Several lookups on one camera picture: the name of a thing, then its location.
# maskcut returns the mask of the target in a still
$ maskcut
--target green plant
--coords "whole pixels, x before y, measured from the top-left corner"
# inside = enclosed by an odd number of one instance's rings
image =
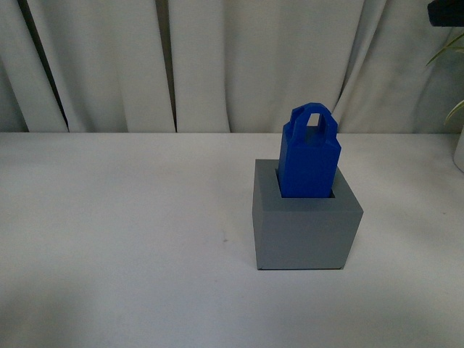
[[[464,33],[456,36],[453,38],[449,43],[447,43],[442,49],[440,49],[427,63],[429,65],[432,63],[436,58],[440,57],[443,53],[446,51],[455,51],[458,53],[464,53],[464,46],[457,46],[455,45],[456,42],[458,42],[462,37],[464,37]],[[447,118],[444,120],[445,123],[447,123],[450,118],[460,109],[464,108],[464,99],[461,100],[459,103],[456,104],[455,107],[451,109],[449,114],[447,115]]]

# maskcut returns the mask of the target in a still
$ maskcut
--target blue block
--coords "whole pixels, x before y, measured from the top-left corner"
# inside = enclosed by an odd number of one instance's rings
[[[307,126],[319,114],[317,126]],[[338,125],[320,103],[293,109],[283,126],[278,182],[283,198],[328,198],[331,195],[341,146]]]

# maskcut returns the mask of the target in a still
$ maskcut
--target white pot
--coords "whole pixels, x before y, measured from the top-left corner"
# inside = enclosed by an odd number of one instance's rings
[[[455,164],[464,172],[464,129],[461,132],[455,152]]]

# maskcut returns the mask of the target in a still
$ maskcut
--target gray container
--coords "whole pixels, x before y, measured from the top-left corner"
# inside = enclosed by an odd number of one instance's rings
[[[257,159],[253,227],[259,270],[343,268],[363,209],[337,168],[329,198],[282,198],[278,160]]]

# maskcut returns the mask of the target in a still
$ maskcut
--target plant leaf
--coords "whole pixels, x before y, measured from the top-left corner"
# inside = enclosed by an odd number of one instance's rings
[[[459,110],[464,107],[464,100],[461,100],[459,103],[456,104],[455,107],[452,108],[452,110],[449,112],[447,118],[444,120],[444,123],[448,123],[450,118]]]
[[[444,47],[442,49],[440,49],[426,64],[429,65],[430,63],[432,63],[436,58],[438,58],[439,56],[442,55],[443,52],[445,52],[449,47],[451,47],[451,45],[453,45],[454,42],[456,42],[457,40],[459,40],[460,38],[462,38],[464,36],[464,33],[456,36],[455,38],[453,38],[449,43],[447,43],[446,45],[444,45]]]

